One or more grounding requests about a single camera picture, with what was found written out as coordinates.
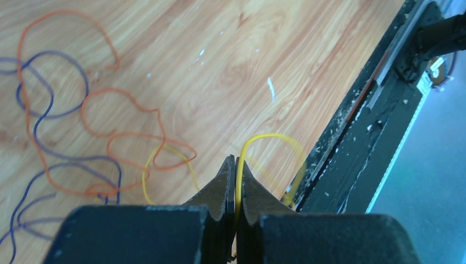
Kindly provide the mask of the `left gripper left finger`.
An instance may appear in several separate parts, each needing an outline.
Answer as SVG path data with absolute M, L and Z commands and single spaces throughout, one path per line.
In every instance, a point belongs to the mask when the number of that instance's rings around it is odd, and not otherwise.
M 208 209 L 203 222 L 201 263 L 228 263 L 235 234 L 235 157 L 227 156 L 216 176 L 183 205 Z

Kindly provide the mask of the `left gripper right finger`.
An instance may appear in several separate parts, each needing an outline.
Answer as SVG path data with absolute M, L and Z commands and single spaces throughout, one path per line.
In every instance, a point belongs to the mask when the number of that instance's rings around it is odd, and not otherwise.
M 296 212 L 270 193 L 243 164 L 241 206 L 237 224 L 237 263 L 263 263 L 264 238 L 261 219 L 270 215 L 294 215 Z

